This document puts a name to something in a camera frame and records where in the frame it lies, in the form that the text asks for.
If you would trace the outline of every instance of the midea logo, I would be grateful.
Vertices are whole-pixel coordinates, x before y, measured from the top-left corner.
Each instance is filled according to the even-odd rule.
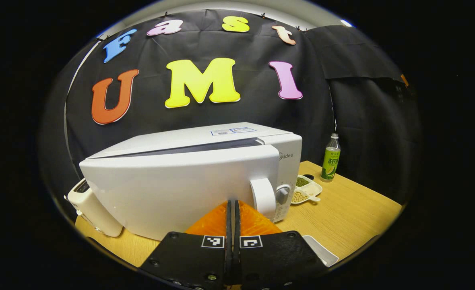
[[[282,154],[282,152],[279,153],[279,160],[283,160],[284,158],[289,157],[293,157],[293,154]]]

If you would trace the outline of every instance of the label sticker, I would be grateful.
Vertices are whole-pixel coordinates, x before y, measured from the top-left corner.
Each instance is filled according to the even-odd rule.
[[[225,246],[224,236],[204,236],[202,248],[221,248]]]
[[[217,135],[228,135],[228,134],[234,134],[231,130],[224,129],[224,130],[212,130],[211,131],[212,136],[217,136]]]
[[[241,249],[261,248],[263,246],[261,236],[241,236],[239,241]]]
[[[256,130],[249,127],[243,127],[243,128],[230,129],[230,131],[234,133],[244,133],[244,132],[255,132]]]

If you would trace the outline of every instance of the microwave handle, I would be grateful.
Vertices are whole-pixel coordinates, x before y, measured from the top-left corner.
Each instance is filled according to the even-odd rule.
[[[275,217],[275,193],[268,178],[250,180],[252,196],[254,196],[254,208],[267,219],[273,221]]]

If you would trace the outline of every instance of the pink letter i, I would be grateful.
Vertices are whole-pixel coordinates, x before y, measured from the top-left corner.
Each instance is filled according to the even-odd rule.
[[[275,68],[279,78],[279,97],[281,99],[302,99],[302,93],[297,90],[293,74],[291,74],[293,66],[283,61],[270,61],[269,65]]]

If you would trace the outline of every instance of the white microwave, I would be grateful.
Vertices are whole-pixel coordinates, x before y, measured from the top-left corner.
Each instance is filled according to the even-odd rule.
[[[121,226],[162,240],[227,200],[282,220],[301,150],[302,138],[292,132],[232,123],[136,136],[86,158],[80,168]]]

